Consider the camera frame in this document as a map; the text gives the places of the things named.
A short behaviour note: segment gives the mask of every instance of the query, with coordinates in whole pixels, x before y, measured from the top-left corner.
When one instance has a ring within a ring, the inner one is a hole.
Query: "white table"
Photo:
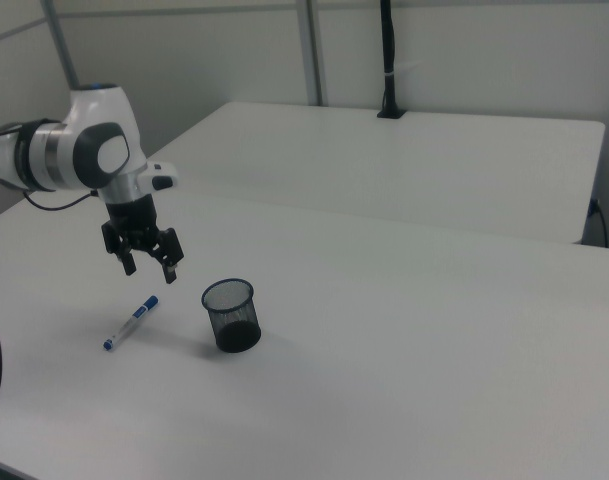
[[[597,122],[230,103],[158,153],[200,191],[573,243]]]
[[[96,199],[0,216],[1,464],[40,480],[609,479],[609,250],[218,197],[186,171],[156,197],[186,253],[171,286],[144,255],[123,275]],[[263,330],[237,355],[199,305],[230,276],[255,286]]]

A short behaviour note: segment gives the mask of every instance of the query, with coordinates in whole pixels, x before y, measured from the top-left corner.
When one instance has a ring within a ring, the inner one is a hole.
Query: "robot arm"
[[[132,250],[163,267],[167,283],[184,257],[175,230],[160,231],[151,196],[177,185],[171,164],[148,162],[124,91],[92,84],[71,92],[63,122],[37,120],[0,128],[0,181],[22,190],[93,189],[106,204],[106,250],[127,275],[135,272]]]

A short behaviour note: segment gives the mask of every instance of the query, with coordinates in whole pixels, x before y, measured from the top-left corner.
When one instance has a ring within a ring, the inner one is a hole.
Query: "white desk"
[[[573,243],[603,135],[597,122],[230,103],[156,158],[207,193]]]
[[[40,480],[609,479],[609,250],[190,179],[157,206],[186,252],[170,287],[141,255],[123,276],[97,200],[0,216],[1,463]],[[255,286],[263,329],[238,355],[199,305],[229,276]]]

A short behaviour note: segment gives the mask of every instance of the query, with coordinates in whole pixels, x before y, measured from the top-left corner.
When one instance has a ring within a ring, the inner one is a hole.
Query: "pen cup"
[[[238,353],[255,345],[262,335],[253,305],[253,286],[229,278],[214,283],[202,295],[211,319],[215,343],[223,352]]]

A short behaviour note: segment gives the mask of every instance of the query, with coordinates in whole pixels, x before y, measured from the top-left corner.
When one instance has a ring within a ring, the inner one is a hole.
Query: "black mount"
[[[177,278],[175,268],[184,258],[184,252],[174,229],[160,231],[155,225],[157,213],[153,197],[146,195],[130,203],[107,204],[106,208],[111,217],[102,225],[106,251],[117,256],[126,275],[136,270],[131,250],[140,250],[162,265],[166,283],[172,283]]]
[[[397,107],[395,101],[395,32],[391,18],[391,0],[380,0],[382,16],[382,46],[384,50],[384,101],[378,118],[398,119],[406,110]]]

